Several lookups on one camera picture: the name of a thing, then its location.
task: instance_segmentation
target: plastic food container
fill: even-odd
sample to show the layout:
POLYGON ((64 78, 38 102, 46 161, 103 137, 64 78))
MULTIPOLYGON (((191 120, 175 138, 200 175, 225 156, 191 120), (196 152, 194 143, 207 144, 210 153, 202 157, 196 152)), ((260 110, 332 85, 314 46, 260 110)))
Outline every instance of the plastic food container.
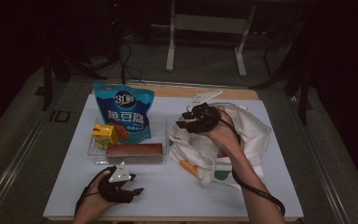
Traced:
MULTIPOLYGON (((95 123, 102 123, 98 117, 95 123)), ((164 163, 168 148, 167 120, 163 117, 149 118, 151 138, 140 144, 110 146, 100 148, 91 134, 88 155, 94 157, 95 164, 152 164, 164 163)))

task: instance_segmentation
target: white plastic bag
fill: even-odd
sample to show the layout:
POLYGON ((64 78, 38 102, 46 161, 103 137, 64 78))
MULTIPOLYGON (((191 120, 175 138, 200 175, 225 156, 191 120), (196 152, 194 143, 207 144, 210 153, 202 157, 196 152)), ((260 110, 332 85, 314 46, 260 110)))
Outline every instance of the white plastic bag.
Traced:
MULTIPOLYGON (((237 133, 241 136, 241 145, 246 157, 262 179, 264 174, 260 162, 267 148, 271 128, 262 123, 243 106, 233 104, 223 105, 234 122, 237 133)), ((219 148, 208 138, 199 134, 189 133, 180 129, 176 123, 170 132, 172 140, 170 158, 180 164, 196 178, 203 186, 227 185, 241 190, 241 187, 230 181, 231 174, 226 179, 217 179, 215 172, 231 172, 231 161, 228 157, 219 158, 219 148)))

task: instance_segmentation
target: white table leg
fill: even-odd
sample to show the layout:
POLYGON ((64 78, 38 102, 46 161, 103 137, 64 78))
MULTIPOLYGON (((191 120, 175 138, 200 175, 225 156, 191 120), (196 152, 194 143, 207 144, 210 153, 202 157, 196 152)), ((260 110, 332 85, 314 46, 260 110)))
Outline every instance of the white table leg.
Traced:
POLYGON ((235 58, 237 60, 238 72, 239 72, 240 77, 246 77, 246 70, 245 70, 245 64, 244 64, 243 58, 242 58, 242 51, 243 51, 243 46, 245 45, 246 38, 248 37, 248 34, 249 34, 249 30, 252 25, 252 19, 255 14, 255 8, 256 7, 252 7, 251 12, 249 13, 248 20, 247 20, 246 25, 243 29, 242 39, 241 39, 240 44, 234 48, 235 58))
POLYGON ((173 70, 173 60, 175 56, 175 0, 171 1, 171 25, 170 25, 170 45, 168 46, 167 65, 165 70, 173 70))

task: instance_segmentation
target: chips bag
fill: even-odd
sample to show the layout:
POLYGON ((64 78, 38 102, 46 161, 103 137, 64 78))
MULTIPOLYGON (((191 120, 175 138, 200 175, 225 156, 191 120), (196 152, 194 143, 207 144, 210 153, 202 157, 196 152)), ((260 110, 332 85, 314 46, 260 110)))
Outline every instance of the chips bag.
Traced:
POLYGON ((136 144, 151 138, 147 112, 155 93, 126 85, 93 84, 105 124, 115 126, 121 144, 136 144))

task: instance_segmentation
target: brown snack bar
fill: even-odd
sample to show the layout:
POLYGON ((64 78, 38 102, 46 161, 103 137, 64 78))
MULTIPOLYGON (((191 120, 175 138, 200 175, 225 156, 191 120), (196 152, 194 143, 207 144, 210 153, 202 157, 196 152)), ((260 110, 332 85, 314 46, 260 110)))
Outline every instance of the brown snack bar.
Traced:
POLYGON ((161 154, 161 143, 110 145, 106 150, 106 156, 108 157, 161 154))

